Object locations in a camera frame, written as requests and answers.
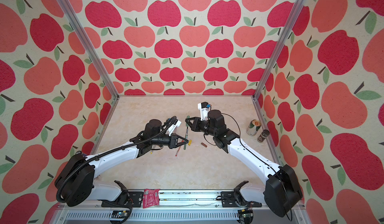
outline wallpaper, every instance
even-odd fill
[[[54,179],[90,153],[112,100],[55,0],[0,0],[0,28],[0,223],[48,224]]]
[[[307,0],[258,98],[312,224],[384,222],[383,3]]]
[[[121,95],[253,94],[295,2],[79,1],[71,0],[84,7],[75,11],[90,39],[100,36],[96,52]]]

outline table surface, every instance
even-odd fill
[[[185,118],[200,116],[197,104],[208,102],[212,109],[233,116],[241,129],[241,138],[253,149],[272,159],[264,141],[257,142],[260,129],[249,136],[246,128],[253,119],[258,119],[251,97],[120,97],[96,153],[120,146],[144,130],[151,119],[162,123],[172,116],[182,121],[176,133],[185,136]],[[238,133],[232,118],[224,115],[227,128]],[[211,136],[207,140],[214,144]],[[261,180],[236,157],[204,140],[201,132],[189,130],[190,146],[146,153],[103,172],[99,179],[105,182],[121,181],[128,189],[233,189],[242,181],[262,186]]]

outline apple stem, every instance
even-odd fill
[[[341,167],[341,165],[340,164],[338,164],[338,165],[334,165],[334,166],[331,166],[333,169],[335,169],[335,168],[338,168],[338,167]]]
[[[7,155],[5,155],[5,159],[6,159],[8,162],[12,162],[13,164],[16,163],[12,158],[8,157]]]
[[[316,126],[319,126],[323,122],[323,119],[320,119],[320,121],[316,124]]]
[[[360,91],[360,89],[362,89],[362,87],[364,87],[364,82],[362,82],[360,84],[360,86],[356,89],[356,91],[353,94],[356,94],[358,91]]]
[[[57,46],[57,48],[59,49],[59,51],[60,51],[62,54],[64,54],[63,50],[61,50],[59,46]]]
[[[318,74],[321,74],[324,71],[325,68],[326,67],[323,67],[323,69],[321,69]]]
[[[24,0],[24,1],[28,5],[28,7],[32,8],[31,5],[29,5],[29,3],[26,0]]]
[[[26,54],[26,58],[28,58],[28,60],[31,62],[31,64],[34,65],[34,63],[32,62],[32,59],[28,56],[28,54]]]
[[[9,97],[7,97],[6,95],[4,95],[4,94],[0,94],[0,96],[2,96],[2,97],[4,97],[5,99],[7,99],[8,100],[8,102],[14,102],[15,100],[13,100],[13,99],[11,99],[11,98],[9,98]]]
[[[358,23],[356,24],[356,25],[359,25],[360,23],[362,23],[362,21],[368,16],[368,14],[370,13],[371,11],[368,11],[363,17],[362,17],[362,19],[360,19],[359,21],[358,21]]]
[[[310,44],[311,39],[312,39],[312,35],[311,35],[310,39],[307,42],[307,46],[308,46],[308,44]]]

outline red packet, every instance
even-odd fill
[[[145,189],[143,195],[143,208],[159,205],[159,191],[160,189]]]

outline side wall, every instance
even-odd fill
[[[120,94],[251,95],[294,2],[83,0],[78,18]]]
[[[0,0],[0,30],[0,223],[47,224],[55,176],[90,153],[112,100],[55,0]]]
[[[312,223],[384,221],[383,2],[307,0],[258,99]]]

